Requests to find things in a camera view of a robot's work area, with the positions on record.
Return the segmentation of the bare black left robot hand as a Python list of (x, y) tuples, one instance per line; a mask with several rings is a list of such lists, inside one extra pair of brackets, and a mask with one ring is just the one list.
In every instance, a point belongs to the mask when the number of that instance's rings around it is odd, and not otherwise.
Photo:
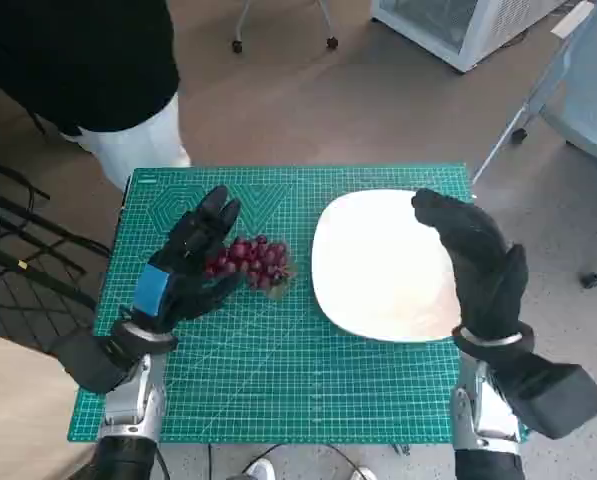
[(171, 332), (184, 320), (219, 309), (242, 282), (238, 272), (212, 275), (210, 264), (240, 212), (224, 185), (213, 188), (168, 234), (150, 257), (136, 284), (131, 320), (155, 334)]

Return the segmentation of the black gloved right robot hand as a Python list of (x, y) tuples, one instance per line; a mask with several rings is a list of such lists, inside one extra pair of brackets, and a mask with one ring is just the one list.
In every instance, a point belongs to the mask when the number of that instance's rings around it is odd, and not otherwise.
[(509, 245), (493, 218), (474, 204), (420, 189), (412, 206), (451, 258), (461, 325), (486, 341), (517, 334), (528, 283), (524, 246)]

